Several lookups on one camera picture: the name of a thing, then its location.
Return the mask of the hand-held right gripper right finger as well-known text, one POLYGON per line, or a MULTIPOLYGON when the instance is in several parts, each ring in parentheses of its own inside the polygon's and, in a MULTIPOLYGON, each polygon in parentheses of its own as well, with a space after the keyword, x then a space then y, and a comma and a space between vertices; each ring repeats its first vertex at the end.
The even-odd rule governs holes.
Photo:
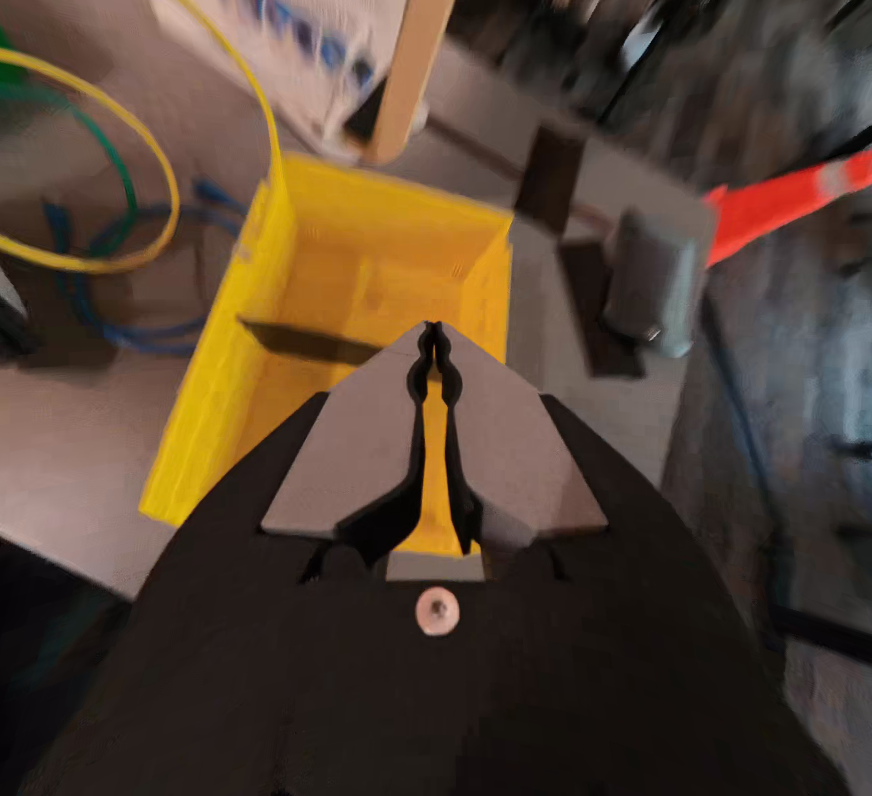
POLYGON ((445 465, 463 553, 602 532, 602 508, 538 389, 446 323, 434 326, 445 465))

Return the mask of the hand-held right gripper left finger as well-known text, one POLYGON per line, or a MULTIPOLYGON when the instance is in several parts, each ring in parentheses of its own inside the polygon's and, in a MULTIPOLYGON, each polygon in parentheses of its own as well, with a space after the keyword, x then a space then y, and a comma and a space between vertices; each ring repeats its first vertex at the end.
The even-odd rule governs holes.
POLYGON ((331 541, 375 563, 420 519, 433 328, 420 322, 325 394, 261 529, 331 541))

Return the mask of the yellow plastic bin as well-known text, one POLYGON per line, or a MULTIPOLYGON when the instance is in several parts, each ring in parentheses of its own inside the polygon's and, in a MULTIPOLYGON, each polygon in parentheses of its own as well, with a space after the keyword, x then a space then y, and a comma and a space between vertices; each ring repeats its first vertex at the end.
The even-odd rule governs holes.
POLYGON ((175 399, 139 512, 179 527, 224 474, 347 364, 278 354, 247 324, 382 348, 449 324, 504 362, 512 215, 287 154, 262 184, 175 399))

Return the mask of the orange traffic cone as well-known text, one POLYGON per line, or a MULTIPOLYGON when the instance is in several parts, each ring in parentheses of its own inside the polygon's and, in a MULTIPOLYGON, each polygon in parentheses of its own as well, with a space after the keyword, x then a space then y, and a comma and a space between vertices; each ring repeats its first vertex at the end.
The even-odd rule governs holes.
POLYGON ((705 196, 717 216, 706 266, 712 267, 784 225, 818 212, 871 184, 869 148, 846 158, 737 189, 723 184, 705 196))

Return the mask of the instruction sheet on stand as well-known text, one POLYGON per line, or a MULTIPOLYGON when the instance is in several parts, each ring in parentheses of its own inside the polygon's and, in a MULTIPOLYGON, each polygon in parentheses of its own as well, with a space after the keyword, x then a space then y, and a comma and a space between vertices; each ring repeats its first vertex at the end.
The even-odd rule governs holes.
POLYGON ((455 0, 406 0, 386 86, 373 126, 363 142, 347 135, 358 162, 383 165, 405 149, 455 0))

